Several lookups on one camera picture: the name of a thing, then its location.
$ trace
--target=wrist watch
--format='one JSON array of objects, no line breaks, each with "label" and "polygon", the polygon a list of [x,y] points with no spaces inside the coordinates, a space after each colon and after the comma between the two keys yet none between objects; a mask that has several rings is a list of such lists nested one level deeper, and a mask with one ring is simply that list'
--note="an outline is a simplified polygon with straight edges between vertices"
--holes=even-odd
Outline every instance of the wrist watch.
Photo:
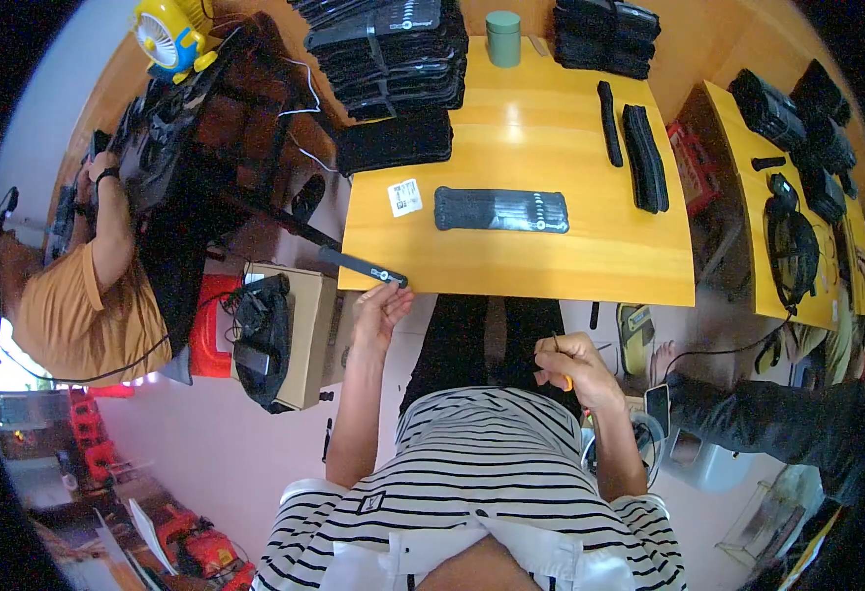
[{"label": "wrist watch", "polygon": [[105,177],[114,177],[115,179],[120,179],[120,168],[116,166],[111,166],[109,168],[105,168],[103,172],[101,172],[98,177],[94,181],[94,185],[98,186],[100,184],[101,179]]}]

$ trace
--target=orange shirt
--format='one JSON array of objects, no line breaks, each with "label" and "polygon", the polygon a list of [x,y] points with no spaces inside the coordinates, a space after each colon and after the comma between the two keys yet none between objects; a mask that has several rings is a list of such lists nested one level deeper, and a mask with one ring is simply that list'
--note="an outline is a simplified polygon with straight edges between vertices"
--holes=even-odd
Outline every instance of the orange shirt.
[{"label": "orange shirt", "polygon": [[[101,294],[91,247],[84,244],[29,279],[13,324],[13,340],[52,377],[86,379],[139,360],[166,335],[147,274],[134,259]],[[129,381],[171,357],[164,340],[147,358],[91,386]]]}]

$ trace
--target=green cylindrical container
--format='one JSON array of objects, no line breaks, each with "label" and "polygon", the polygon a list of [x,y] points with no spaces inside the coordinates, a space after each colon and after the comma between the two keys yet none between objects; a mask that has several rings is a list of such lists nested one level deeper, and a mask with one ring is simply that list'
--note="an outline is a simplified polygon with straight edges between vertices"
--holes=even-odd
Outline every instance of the green cylindrical container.
[{"label": "green cylindrical container", "polygon": [[521,63],[521,17],[510,10],[495,10],[486,16],[488,59],[500,68]]}]

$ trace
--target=sticker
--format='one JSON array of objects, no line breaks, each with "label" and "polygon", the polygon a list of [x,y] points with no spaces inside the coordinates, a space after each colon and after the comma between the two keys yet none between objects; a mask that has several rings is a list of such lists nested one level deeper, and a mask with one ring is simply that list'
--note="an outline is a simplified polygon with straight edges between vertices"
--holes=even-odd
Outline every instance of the sticker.
[{"label": "sticker", "polygon": [[390,208],[393,209],[394,218],[423,208],[423,201],[419,198],[419,186],[415,179],[389,186],[386,192],[390,194]]}]

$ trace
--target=wooden table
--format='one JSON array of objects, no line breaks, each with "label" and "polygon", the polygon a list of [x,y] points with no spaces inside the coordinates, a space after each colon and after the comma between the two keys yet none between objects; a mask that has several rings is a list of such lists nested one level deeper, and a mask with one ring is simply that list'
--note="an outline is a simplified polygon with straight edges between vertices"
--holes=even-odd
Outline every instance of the wooden table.
[{"label": "wooden table", "polygon": [[[633,203],[626,164],[609,163],[597,82],[613,90],[622,138],[623,107],[644,105],[669,189],[669,211],[652,215]],[[565,70],[521,40],[521,64],[491,65],[485,38],[469,43],[466,95],[450,112],[452,157],[354,175],[344,253],[409,277],[414,290],[570,300],[695,305],[692,241],[675,158],[645,81]],[[387,187],[415,179],[421,210],[394,218]],[[565,234],[436,230],[439,186],[560,191]],[[339,288],[376,281],[342,268]]]},{"label": "wooden table", "polygon": [[[780,172],[791,183],[800,195],[800,212],[810,220],[820,245],[820,265],[817,272],[817,295],[807,294],[798,305],[798,314],[792,319],[804,325],[819,326],[831,330],[836,329],[836,306],[838,301],[838,266],[836,250],[832,240],[832,230],[826,221],[807,207],[803,187],[800,184],[800,174],[791,163],[790,156],[775,147],[764,137],[747,128],[745,119],[738,110],[734,97],[728,91],[715,86],[708,80],[705,89],[711,105],[711,110],[721,127],[725,138],[738,187],[745,206],[746,230],[750,243],[751,274],[754,280],[753,301],[756,314],[772,318],[785,318],[786,311],[778,297],[771,273],[771,264],[767,256],[767,240],[765,232],[765,203],[771,196],[768,188],[768,178],[773,172]],[[752,158],[769,158],[784,156],[785,166],[756,171],[751,167]],[[847,215],[846,232],[847,245],[851,263],[852,302],[857,314],[865,314],[865,279],[855,265],[854,248],[858,245],[865,249],[865,218],[863,208],[858,200],[846,197]]]}]

